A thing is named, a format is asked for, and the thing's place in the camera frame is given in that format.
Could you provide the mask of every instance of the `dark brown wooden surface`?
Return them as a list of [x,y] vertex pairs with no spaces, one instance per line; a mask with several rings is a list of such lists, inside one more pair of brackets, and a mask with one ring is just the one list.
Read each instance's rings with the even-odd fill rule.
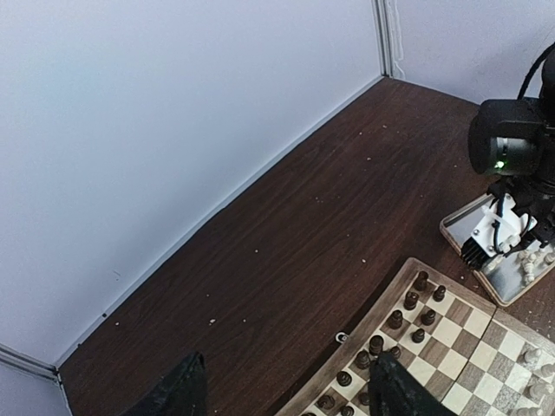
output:
[[[401,81],[371,88],[205,225],[65,362],[74,415],[119,414],[193,350],[206,357],[210,414],[273,414],[408,257],[485,296],[439,232],[489,180],[467,161],[476,110]],[[550,281],[507,310],[549,337]]]

